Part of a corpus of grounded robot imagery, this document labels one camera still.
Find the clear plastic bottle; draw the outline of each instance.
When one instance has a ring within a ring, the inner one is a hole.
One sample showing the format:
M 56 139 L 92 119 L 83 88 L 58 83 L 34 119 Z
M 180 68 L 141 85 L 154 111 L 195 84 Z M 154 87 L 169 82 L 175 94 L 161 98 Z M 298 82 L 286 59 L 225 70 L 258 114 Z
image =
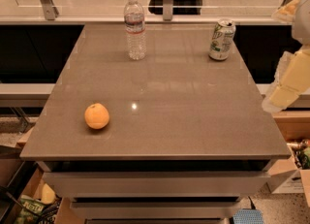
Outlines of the clear plastic bottle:
M 124 9 L 130 58 L 140 60 L 146 54 L 144 10 L 138 0 L 128 0 Z

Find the soda can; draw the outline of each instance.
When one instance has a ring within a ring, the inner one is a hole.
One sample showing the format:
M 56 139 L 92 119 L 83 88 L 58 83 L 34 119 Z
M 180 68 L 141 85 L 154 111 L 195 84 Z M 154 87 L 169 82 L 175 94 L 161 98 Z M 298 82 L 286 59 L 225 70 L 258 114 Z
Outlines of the soda can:
M 225 60 L 231 52 L 235 24 L 231 19 L 220 19 L 214 28 L 209 56 L 215 60 Z

